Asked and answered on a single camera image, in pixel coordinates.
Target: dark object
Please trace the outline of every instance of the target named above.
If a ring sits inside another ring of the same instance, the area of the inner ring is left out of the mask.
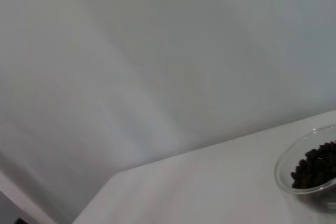
[[[330,142],[320,145],[305,154],[306,160],[301,159],[295,172],[292,184],[296,189],[308,189],[320,186],[336,178],[336,143]]]
[[[14,224],[28,224],[27,222],[25,222],[23,219],[17,219],[16,222]]]

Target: clear glass bowl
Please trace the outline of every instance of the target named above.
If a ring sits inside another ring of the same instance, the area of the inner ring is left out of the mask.
[[[335,140],[336,125],[314,129],[293,143],[276,164],[275,180],[287,201],[294,224],[336,223],[336,178],[314,188],[294,189],[290,175],[299,161],[305,159],[306,152]]]

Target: white tabletop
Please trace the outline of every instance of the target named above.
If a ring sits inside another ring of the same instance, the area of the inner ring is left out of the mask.
[[[74,224],[291,223],[273,169],[279,155],[336,111],[114,175]]]

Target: white backdrop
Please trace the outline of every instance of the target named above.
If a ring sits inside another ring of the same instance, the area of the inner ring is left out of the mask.
[[[335,5],[0,0],[1,167],[70,223],[115,172],[334,109]]]

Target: white table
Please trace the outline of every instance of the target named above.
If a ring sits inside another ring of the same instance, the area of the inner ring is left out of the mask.
[[[279,155],[336,111],[114,175],[74,224],[287,224]]]

